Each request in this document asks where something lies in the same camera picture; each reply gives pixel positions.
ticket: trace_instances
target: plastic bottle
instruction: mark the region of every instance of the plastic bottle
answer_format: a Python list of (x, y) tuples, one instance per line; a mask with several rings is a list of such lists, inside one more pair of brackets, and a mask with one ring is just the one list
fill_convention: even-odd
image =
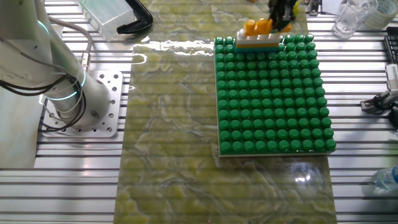
[(373, 176), (376, 187), (383, 190), (398, 189), (398, 166), (379, 170)]

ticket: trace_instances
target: table surface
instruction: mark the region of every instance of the table surface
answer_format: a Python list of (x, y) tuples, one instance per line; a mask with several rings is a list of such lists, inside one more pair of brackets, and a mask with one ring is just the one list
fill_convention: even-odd
[[(130, 83), (132, 42), (107, 43), (75, 1), (46, 1), (56, 18), (94, 37), (92, 70), (124, 75), (116, 139), (56, 142), (40, 138), (35, 168), (0, 171), (0, 223), (112, 223)], [(398, 164), (398, 137), (386, 115), (361, 112), (359, 102), (386, 90), (384, 30), (360, 29), (348, 40), (331, 32), (335, 16), (309, 17), (335, 130), (337, 150), (328, 156), (338, 223), (398, 223), (398, 201), (373, 194), (375, 171)], [(65, 28), (63, 40), (77, 56), (86, 39)]]

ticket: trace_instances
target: mounting plate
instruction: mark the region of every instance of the mounting plate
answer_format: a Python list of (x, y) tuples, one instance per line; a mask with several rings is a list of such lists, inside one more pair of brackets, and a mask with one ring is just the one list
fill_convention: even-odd
[[(90, 127), (76, 128), (70, 127), (62, 131), (42, 134), (47, 138), (115, 138), (118, 133), (118, 120), (120, 100), (123, 87), (123, 74), (119, 71), (90, 71), (90, 75), (104, 83), (111, 95), (108, 112), (95, 124)], [(55, 111), (54, 105), (47, 100), (47, 108), (49, 111)], [(44, 114), (43, 122), (50, 126), (61, 128), (65, 125), (64, 122), (55, 119), (58, 118), (56, 113), (49, 114), (47, 111)]]

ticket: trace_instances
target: green lego baseplate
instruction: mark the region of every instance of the green lego baseplate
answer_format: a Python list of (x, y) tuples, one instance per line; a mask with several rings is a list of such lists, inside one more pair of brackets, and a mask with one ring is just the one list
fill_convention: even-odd
[(236, 54), (235, 45), (215, 39), (220, 157), (333, 152), (313, 35), (286, 35), (277, 52)]

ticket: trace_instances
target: cable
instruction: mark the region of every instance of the cable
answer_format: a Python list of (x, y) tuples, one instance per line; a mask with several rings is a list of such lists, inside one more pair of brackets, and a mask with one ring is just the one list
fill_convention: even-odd
[(88, 44), (87, 44), (87, 48), (86, 48), (85, 53), (90, 53), (91, 48), (93, 46), (93, 37), (90, 35), (90, 33), (87, 30), (85, 30), (85, 29), (83, 29), (80, 26), (77, 26), (75, 24), (72, 24), (72, 23), (69, 23), (69, 22), (64, 22), (64, 21), (62, 21), (60, 19), (56, 19), (56, 18), (51, 17), (51, 16), (49, 16), (49, 19), (50, 19), (51, 22), (53, 22), (55, 24), (58, 24), (58, 25), (61, 25), (61, 26), (65, 26), (65, 27), (68, 27), (68, 28), (71, 28), (71, 29), (74, 29), (74, 30), (77, 30), (77, 31), (81, 32), (82, 34), (84, 34), (87, 37), (87, 39), (88, 39)]

